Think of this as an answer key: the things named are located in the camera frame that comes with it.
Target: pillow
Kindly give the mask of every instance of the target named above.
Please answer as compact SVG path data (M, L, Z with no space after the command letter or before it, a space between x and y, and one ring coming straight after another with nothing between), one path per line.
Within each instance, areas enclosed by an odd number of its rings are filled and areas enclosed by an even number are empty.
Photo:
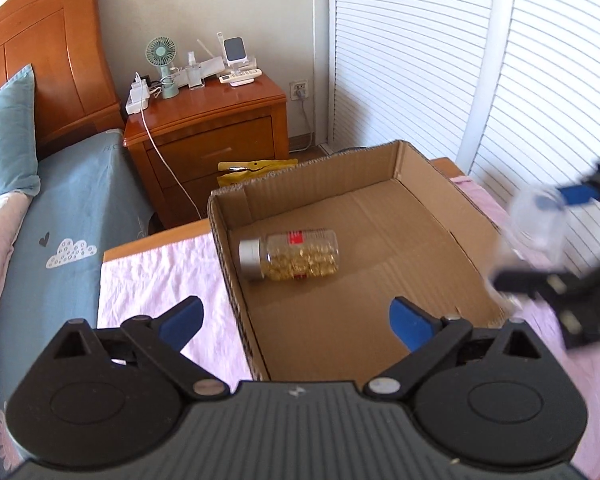
M33 119L35 80L27 65L0 88L0 195L40 192Z

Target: white bottle cap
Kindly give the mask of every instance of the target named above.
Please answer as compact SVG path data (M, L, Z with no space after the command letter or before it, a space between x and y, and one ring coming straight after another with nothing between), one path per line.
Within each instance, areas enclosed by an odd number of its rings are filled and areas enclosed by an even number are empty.
M264 278L262 264L260 263L260 240L240 240L238 248L240 269L242 275L248 280L261 280Z

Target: green fan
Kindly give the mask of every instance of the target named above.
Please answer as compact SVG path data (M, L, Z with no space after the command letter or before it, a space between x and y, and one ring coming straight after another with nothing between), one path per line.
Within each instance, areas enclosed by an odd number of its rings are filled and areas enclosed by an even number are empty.
M171 38L160 36L146 46L146 60L160 71L162 97L168 99L178 95L178 87L173 81L169 65L176 57L176 44Z

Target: pink blanket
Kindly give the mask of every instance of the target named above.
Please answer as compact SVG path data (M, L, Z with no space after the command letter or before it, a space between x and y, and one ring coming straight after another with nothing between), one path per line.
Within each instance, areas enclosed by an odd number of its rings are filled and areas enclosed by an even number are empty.
M470 178L454 181L494 222L506 218L504 210ZM202 299L205 321L182 353L235 389L251 374L210 234L103 264L98 327L119 326L137 314L157 317L189 295ZM587 401L589 423L573 463L589 478L600 478L600 348L567 355L551 310L530 303L523 317Z

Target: closet door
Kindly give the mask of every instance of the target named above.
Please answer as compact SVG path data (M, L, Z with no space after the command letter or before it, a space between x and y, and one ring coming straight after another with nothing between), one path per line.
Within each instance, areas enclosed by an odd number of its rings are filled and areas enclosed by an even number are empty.
M458 152L491 0L332 0L330 146Z
M493 106L470 174L505 205L600 158L600 0L514 0ZM600 261L600 205L572 210L572 269Z

